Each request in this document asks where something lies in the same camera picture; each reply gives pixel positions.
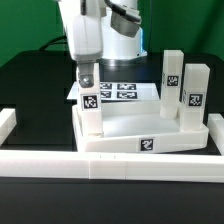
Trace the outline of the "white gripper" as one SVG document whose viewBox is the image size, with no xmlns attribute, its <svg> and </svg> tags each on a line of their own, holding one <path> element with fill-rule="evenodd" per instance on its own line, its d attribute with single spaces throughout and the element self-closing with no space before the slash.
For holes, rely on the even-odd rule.
<svg viewBox="0 0 224 224">
<path fill-rule="evenodd" d="M 103 40 L 98 0 L 68 0 L 66 34 L 71 58 L 93 61 L 102 56 Z M 79 63 L 82 88 L 94 86 L 94 63 Z"/>
</svg>

